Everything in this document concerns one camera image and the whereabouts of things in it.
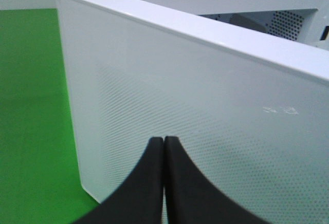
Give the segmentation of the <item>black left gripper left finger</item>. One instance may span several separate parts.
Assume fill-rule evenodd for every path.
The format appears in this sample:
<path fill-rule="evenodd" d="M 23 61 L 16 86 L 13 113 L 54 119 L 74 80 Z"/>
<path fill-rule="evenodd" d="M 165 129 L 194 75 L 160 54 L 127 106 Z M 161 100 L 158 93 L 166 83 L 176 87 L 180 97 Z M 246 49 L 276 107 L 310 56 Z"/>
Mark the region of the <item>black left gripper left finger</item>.
<path fill-rule="evenodd" d="M 74 223 L 161 223 L 163 162 L 163 138 L 152 137 L 123 183 Z"/>

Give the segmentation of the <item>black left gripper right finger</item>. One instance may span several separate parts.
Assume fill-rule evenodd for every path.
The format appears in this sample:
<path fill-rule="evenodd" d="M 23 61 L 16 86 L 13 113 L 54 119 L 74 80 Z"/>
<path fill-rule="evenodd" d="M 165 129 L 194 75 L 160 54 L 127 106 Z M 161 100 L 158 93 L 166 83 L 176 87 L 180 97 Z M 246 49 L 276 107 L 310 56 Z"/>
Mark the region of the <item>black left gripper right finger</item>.
<path fill-rule="evenodd" d="M 164 141 L 169 223 L 266 223 L 218 190 L 197 168 L 178 137 Z"/>

